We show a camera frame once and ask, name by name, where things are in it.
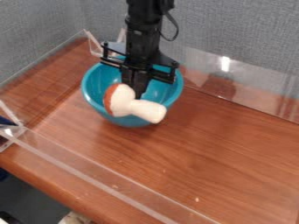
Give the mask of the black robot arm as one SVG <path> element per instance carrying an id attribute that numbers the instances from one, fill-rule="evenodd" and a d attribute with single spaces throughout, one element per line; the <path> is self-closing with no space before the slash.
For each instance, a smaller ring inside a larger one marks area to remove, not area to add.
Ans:
<path id="1" fill-rule="evenodd" d="M 174 0 L 126 0 L 126 43 L 103 41 L 102 63 L 116 67 L 122 82 L 140 99 L 151 80 L 174 84 L 179 63 L 160 51 L 160 38 L 174 41 L 179 25 Z"/>

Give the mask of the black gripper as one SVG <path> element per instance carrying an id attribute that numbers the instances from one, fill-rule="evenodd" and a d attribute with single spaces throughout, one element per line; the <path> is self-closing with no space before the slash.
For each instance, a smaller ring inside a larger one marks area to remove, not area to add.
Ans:
<path id="1" fill-rule="evenodd" d="M 103 41 L 102 61 L 116 67 L 122 73 L 122 82 L 134 86 L 135 98 L 140 99 L 151 80 L 174 83 L 178 62 L 166 56 L 159 48 L 160 32 L 126 31 L 126 43 Z"/>

